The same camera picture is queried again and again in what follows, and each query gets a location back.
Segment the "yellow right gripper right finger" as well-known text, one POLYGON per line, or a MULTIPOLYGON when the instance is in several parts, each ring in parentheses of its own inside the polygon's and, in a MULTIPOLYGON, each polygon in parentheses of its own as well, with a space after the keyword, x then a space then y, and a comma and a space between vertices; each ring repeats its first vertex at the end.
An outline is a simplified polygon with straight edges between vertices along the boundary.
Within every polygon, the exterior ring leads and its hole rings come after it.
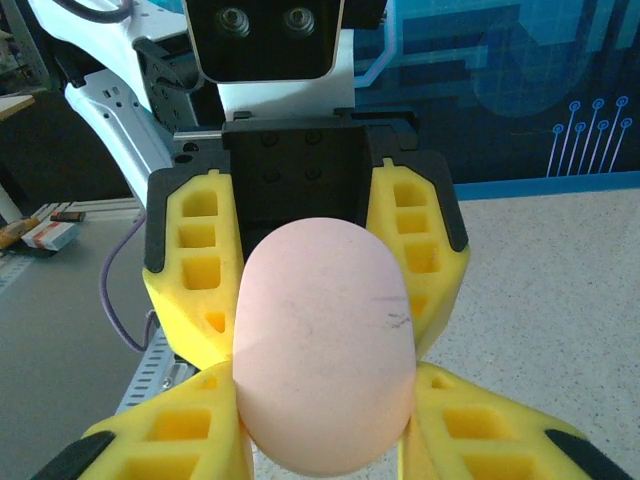
POLYGON ((397 450, 403 480, 629 476, 572 425, 427 362, 397 450))

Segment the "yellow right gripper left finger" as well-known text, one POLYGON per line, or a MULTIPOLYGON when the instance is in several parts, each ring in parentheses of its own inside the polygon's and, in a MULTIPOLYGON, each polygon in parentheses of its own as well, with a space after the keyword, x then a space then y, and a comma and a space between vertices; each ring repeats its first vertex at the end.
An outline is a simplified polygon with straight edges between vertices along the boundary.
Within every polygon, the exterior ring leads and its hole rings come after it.
POLYGON ((39 479, 252 479, 229 361, 91 426, 39 479))

